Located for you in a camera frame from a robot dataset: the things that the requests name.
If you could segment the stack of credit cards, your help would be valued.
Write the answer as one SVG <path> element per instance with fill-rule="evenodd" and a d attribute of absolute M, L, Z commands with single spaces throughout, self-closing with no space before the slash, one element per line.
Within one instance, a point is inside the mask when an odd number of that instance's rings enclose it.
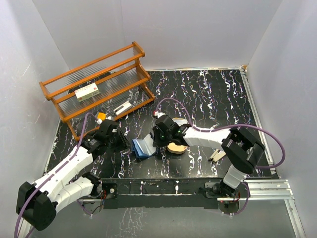
<path fill-rule="evenodd" d="M 173 120 L 174 122 L 176 122 L 177 124 L 180 124 L 180 125 L 182 125 L 182 124 L 187 124 L 187 123 L 188 123 L 188 121 L 187 121 L 186 119 L 173 118 L 172 120 Z"/>

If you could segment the blue leather card holder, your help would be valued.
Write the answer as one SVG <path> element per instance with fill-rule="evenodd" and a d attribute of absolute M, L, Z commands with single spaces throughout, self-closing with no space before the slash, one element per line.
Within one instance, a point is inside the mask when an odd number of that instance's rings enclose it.
<path fill-rule="evenodd" d="M 153 146 L 154 136 L 150 132 L 143 139 L 132 139 L 132 151 L 136 158 L 146 159 L 158 153 L 158 148 Z"/>

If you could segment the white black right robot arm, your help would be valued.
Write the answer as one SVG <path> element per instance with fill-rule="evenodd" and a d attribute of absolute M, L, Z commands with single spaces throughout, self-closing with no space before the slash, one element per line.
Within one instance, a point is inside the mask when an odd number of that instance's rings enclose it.
<path fill-rule="evenodd" d="M 165 147 L 170 143 L 186 147 L 202 146 L 218 149 L 225 153 L 231 166 L 221 182 L 206 193 L 232 197 L 238 192 L 239 185 L 252 174 L 265 152 L 265 146 L 253 136 L 246 125 L 232 125 L 225 129 L 198 129 L 190 124 L 177 124 L 167 115 L 159 117 L 155 126 L 154 147 Z"/>

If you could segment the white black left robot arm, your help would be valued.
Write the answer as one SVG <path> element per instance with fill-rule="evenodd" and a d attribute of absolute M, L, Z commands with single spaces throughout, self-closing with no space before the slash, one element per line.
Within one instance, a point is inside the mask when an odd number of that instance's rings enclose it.
<path fill-rule="evenodd" d="M 78 146 L 46 175 L 33 183 L 24 182 L 17 197 L 16 213 L 38 231 L 46 229 L 56 214 L 81 197 L 99 197 L 102 180 L 85 173 L 73 178 L 106 152 L 120 152 L 130 146 L 119 123 L 105 119 L 99 129 L 84 136 Z"/>

